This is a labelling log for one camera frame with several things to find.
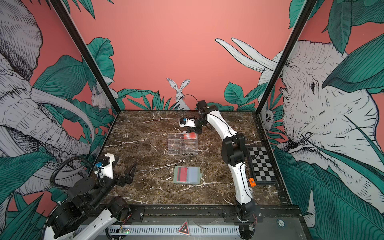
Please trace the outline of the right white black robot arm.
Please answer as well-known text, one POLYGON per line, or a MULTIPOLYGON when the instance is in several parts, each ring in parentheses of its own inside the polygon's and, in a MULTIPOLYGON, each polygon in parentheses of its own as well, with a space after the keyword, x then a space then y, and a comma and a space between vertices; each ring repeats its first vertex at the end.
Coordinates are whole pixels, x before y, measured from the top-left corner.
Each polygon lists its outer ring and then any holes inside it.
POLYGON ((234 181, 237 216, 242 222, 248 221, 256 212, 256 202, 247 181, 245 137, 230 127, 217 106, 209 106, 202 100, 197 102, 196 107, 199 117, 181 118, 180 127, 186 127, 188 133, 200 135, 203 132, 202 127, 210 125, 219 134, 222 139, 221 156, 229 167, 234 181))

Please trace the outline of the clear plastic organizer box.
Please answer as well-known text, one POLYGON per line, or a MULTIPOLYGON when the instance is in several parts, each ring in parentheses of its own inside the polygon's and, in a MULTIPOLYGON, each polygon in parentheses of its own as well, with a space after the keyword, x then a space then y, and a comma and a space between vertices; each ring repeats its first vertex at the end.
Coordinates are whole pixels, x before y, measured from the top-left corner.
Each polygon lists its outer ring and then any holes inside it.
POLYGON ((198 138, 196 140, 184 140, 183 133, 168 134, 168 154, 196 155, 199 153, 198 138))

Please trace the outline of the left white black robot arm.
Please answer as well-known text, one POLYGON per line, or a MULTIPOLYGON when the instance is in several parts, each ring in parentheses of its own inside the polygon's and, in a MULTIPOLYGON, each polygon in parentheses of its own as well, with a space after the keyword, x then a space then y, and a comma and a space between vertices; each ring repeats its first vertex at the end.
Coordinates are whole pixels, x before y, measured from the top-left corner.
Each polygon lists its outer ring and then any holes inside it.
POLYGON ((68 189, 68 198, 50 213, 40 238, 93 240, 115 222, 124 224, 131 219, 133 212, 123 197, 114 197, 104 207, 102 202, 115 186, 123 187, 133 182, 136 167, 137 164, 133 164, 122 175, 111 177, 98 169, 96 180, 79 180, 68 189))

